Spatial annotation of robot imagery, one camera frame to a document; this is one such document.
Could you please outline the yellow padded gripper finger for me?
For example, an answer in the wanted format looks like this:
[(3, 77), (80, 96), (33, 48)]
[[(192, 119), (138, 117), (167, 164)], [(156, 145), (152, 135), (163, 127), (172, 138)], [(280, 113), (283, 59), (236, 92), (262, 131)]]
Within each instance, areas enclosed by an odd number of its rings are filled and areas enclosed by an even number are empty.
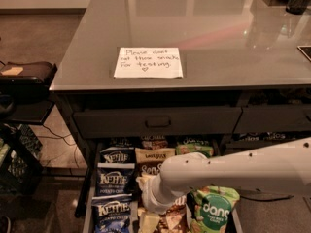
[(148, 212), (145, 209), (139, 209), (138, 217), (139, 233), (154, 233), (158, 226), (160, 216), (158, 214)]

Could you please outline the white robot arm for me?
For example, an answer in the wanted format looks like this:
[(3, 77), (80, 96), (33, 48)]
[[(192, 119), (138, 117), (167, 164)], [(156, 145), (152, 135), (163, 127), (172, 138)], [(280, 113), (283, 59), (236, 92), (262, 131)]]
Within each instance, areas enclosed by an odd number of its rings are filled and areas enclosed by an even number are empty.
[(208, 158), (200, 152), (166, 159), (143, 186), (144, 207), (162, 214), (176, 199), (204, 186), (311, 195), (311, 139)]

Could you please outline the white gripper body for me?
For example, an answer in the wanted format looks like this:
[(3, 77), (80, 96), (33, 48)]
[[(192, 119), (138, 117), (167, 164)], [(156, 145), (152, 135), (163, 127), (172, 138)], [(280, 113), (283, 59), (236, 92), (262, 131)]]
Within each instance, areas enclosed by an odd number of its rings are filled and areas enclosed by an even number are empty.
[(149, 212), (164, 214), (173, 205), (175, 196), (163, 184), (161, 176), (157, 175), (149, 178), (144, 184), (142, 201)]

